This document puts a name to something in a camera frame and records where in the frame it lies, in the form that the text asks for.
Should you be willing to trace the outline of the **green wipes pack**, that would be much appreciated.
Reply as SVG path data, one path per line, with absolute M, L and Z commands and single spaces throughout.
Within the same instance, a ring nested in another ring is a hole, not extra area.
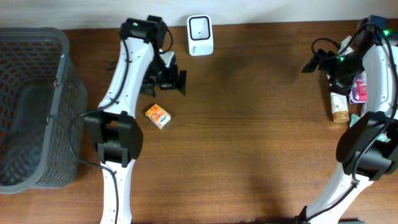
M 356 114 L 352 114 L 352 115 L 351 115 L 351 121 L 350 121 L 349 126 L 350 126 L 350 127 L 354 126 L 360 119 L 361 119 L 360 116 L 358 116 L 358 115 L 356 115 Z

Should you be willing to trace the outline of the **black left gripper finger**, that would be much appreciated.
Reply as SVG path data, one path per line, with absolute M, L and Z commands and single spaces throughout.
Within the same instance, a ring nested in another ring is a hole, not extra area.
M 154 85 L 142 85 L 139 91 L 140 94 L 155 97 L 155 86 Z
M 186 80 L 187 80 L 187 71 L 181 70 L 178 78 L 178 91 L 185 96 L 187 94 L 186 91 Z

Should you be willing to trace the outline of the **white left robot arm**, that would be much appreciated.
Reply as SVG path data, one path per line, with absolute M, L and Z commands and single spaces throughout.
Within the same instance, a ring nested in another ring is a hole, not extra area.
M 119 58 L 107 93 L 98 109 L 84 116 L 103 171 L 102 223 L 132 223 L 132 170 L 144 141 L 136 122 L 139 95 L 155 96 L 156 87 L 186 94 L 186 71 L 179 70 L 171 49 L 162 48 L 171 35 L 161 17 L 126 19 L 119 30 Z

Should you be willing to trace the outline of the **red purple tissue pack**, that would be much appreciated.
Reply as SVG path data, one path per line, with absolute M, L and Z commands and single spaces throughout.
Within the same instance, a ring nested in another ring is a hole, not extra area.
M 365 103 L 367 100 L 366 72 L 360 73 L 353 82 L 349 93 L 350 104 Z

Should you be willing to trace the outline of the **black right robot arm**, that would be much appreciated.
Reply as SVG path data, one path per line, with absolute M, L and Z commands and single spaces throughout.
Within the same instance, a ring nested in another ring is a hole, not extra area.
M 397 33 L 386 23 L 375 15 L 361 19 L 351 38 L 334 43 L 337 53 L 313 50 L 302 70 L 325 72 L 329 91 L 343 96 L 365 74 L 367 98 L 360 119 L 338 142 L 331 179 L 294 223 L 340 223 L 364 189 L 397 170 Z

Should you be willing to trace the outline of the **orange tissue pack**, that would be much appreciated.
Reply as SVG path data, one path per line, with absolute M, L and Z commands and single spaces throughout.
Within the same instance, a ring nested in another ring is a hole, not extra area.
M 145 115 L 159 128 L 162 129 L 171 121 L 171 115 L 161 106 L 154 104 L 146 112 Z

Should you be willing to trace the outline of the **white Pantene tube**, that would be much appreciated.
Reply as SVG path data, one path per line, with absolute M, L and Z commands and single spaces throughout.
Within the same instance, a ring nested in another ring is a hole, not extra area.
M 335 123 L 346 123 L 349 121 L 348 102 L 345 95 L 330 93 L 331 113 Z

